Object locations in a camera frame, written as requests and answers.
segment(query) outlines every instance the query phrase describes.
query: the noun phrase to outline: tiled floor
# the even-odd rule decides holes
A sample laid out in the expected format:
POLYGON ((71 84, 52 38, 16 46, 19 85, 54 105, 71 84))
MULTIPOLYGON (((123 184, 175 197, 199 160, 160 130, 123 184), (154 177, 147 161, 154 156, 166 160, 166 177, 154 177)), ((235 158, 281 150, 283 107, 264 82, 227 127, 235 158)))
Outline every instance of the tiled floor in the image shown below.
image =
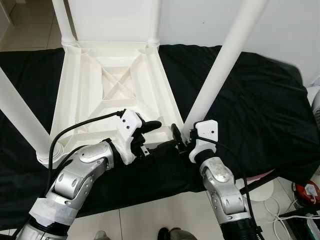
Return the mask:
MULTIPOLYGON (((61 34, 50 0, 27 0, 17 4, 10 17, 14 28, 7 33, 1 51, 32 51, 61 47, 61 34)), ((273 196, 280 202, 280 210, 289 207, 291 183, 280 178, 274 180, 273 196)), ((277 205, 267 202, 272 211, 277 205)), ((266 240, 275 240, 273 218, 263 202, 253 202, 255 217, 262 225, 266 240)), ((68 240, 93 240, 98 230, 106 231, 111 240, 156 240, 162 227, 181 227, 199 240, 220 240, 222 233, 206 192, 186 192, 135 206, 78 218, 71 226, 68 240)), ((276 229, 281 239, 288 239, 280 224, 276 229)), ((0 231, 12 235, 14 229, 0 231)))

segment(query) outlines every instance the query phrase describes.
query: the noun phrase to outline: floor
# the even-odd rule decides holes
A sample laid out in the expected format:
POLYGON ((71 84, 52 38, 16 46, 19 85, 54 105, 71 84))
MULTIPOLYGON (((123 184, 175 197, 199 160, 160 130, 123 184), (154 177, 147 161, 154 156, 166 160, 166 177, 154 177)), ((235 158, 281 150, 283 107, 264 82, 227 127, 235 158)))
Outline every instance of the floor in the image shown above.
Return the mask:
MULTIPOLYGON (((16 4, 10 13, 14 27, 0 44, 1 51, 36 51, 61 47, 61 34, 50 0, 27 0, 16 4)), ((275 179, 273 196, 280 202, 280 212, 285 212, 292 202, 291 183, 275 179)), ((267 201, 276 212, 277 205, 267 201)), ((273 217, 263 202, 253 202, 255 218, 262 226, 266 240, 276 240, 273 217)), ((181 193, 118 210, 77 218, 68 232, 68 240, 93 240, 98 230, 107 233, 111 240, 156 240, 162 227, 180 227, 193 233, 199 240, 222 240, 222 233, 206 192, 181 193)), ((276 230, 281 239, 288 239, 277 222, 276 230)), ((12 235, 14 229, 0 231, 12 235)))

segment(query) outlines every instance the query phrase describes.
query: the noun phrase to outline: red object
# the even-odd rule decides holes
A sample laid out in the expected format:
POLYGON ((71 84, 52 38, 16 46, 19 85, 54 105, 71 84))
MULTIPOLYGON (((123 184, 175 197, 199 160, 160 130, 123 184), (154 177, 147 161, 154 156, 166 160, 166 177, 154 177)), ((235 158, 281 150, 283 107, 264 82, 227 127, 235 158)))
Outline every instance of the red object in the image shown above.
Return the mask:
POLYGON ((319 187, 313 181, 310 180, 305 187, 299 184, 293 183, 292 188, 297 199, 299 201, 302 201, 304 204, 320 203, 320 190, 319 190, 319 187))

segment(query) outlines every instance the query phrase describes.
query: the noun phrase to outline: white tape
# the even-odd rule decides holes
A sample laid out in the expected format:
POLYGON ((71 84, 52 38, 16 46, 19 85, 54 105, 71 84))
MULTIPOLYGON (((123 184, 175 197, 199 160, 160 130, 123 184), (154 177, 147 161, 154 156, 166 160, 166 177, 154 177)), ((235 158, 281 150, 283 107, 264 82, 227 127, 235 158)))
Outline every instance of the white tape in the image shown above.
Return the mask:
POLYGON ((78 210, 48 198, 38 198, 29 212, 39 224, 45 227, 54 222, 71 226, 77 213, 78 210))

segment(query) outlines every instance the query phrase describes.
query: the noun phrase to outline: black cloth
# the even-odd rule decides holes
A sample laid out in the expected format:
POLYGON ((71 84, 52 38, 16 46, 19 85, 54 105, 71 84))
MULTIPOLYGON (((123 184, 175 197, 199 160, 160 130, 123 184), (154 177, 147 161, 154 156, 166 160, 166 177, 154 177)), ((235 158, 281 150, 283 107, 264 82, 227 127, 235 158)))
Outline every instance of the black cloth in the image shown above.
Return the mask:
MULTIPOLYGON (((219 50, 219 46, 160 46, 183 119, 219 50)), ((63 58, 62 48, 0 53, 0 67, 48 132, 63 58)), ((286 168, 283 177, 304 184, 319 164, 318 131, 301 82, 299 71, 291 65, 242 53, 212 105, 207 118, 218 121, 219 142, 240 157, 248 176, 286 168)), ((232 156, 219 147, 217 152, 239 178, 232 156)), ((187 153, 179 155, 175 149, 158 159, 138 159, 101 176, 78 217, 203 191, 198 171, 187 153)), ((0 113, 0 230, 21 224, 46 181, 47 170, 36 160, 35 151, 0 113)))

